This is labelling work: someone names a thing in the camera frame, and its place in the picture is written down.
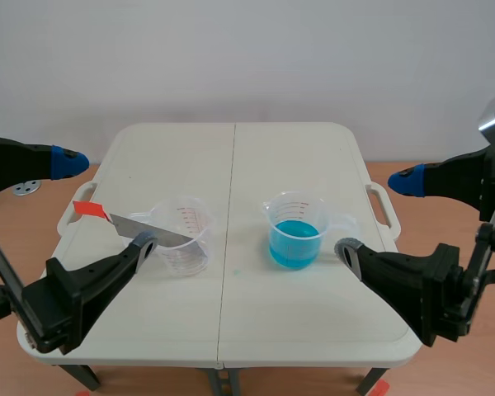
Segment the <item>blue gripper tip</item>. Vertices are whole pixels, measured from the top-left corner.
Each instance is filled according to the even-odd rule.
[[[389,187],[405,196],[426,196],[424,190],[424,164],[417,165],[407,171],[396,172],[389,177]]]
[[[90,167],[88,158],[82,153],[51,147],[51,180],[77,176]]]

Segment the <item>table leg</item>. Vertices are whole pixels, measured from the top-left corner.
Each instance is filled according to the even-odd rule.
[[[216,369],[201,369],[207,374],[207,380],[214,396],[223,396],[222,380],[219,377],[219,371]]]
[[[97,379],[92,369],[87,365],[60,365],[59,367],[89,390],[96,390],[101,386],[99,379]]]
[[[233,396],[241,396],[240,370],[241,369],[227,369],[228,377],[229,377],[229,385],[231,386],[231,394]]]
[[[388,369],[378,369],[378,368],[370,369],[369,373],[365,376],[365,378],[356,388],[356,392],[360,396],[365,396],[367,393],[370,392],[370,390],[374,387],[376,382],[378,382],[378,380],[381,378],[383,374],[385,374],[387,370]]]

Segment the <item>measuring cup handle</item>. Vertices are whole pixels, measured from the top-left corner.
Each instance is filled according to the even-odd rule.
[[[205,227],[209,231],[214,232],[216,230],[217,224],[218,224],[218,221],[216,220],[216,218],[213,215],[211,215],[209,217],[208,223],[207,223],[207,225]]]
[[[262,202],[261,205],[261,212],[267,216],[267,211],[270,209],[270,203],[269,202]]]
[[[131,213],[127,217],[140,223],[150,223],[150,212]]]
[[[357,219],[349,214],[333,214],[330,219],[329,229],[343,229],[349,232],[353,238],[360,237],[360,226]]]

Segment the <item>empty measuring cup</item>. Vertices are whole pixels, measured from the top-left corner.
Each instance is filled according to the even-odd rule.
[[[150,212],[133,213],[128,218],[191,238],[188,242],[186,238],[178,238],[185,242],[179,245],[172,243],[176,238],[170,238],[163,244],[167,246],[162,246],[161,238],[158,240],[156,252],[173,275],[192,276],[207,266],[215,219],[202,200],[178,196],[162,200]]]
[[[282,266],[305,268],[318,256],[321,242],[334,224],[326,203],[301,191],[282,192],[263,204],[270,223],[270,253]]]

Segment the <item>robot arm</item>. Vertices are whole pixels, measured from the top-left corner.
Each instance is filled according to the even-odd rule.
[[[355,239],[336,244],[336,254],[361,281],[394,308],[425,345],[436,336],[457,341],[469,333],[484,288],[495,283],[488,270],[495,252],[495,100],[478,130],[490,143],[476,153],[418,165],[395,173],[389,186],[406,196],[444,196],[471,205],[484,221],[467,269],[460,250],[441,243],[429,257],[374,252]]]
[[[88,165],[86,157],[74,151],[0,138],[0,191],[29,180],[76,176]],[[152,234],[142,233],[120,254],[76,271],[66,271],[58,259],[50,258],[46,277],[27,286],[0,249],[0,319],[14,312],[32,347],[69,353],[81,345],[156,243]]]

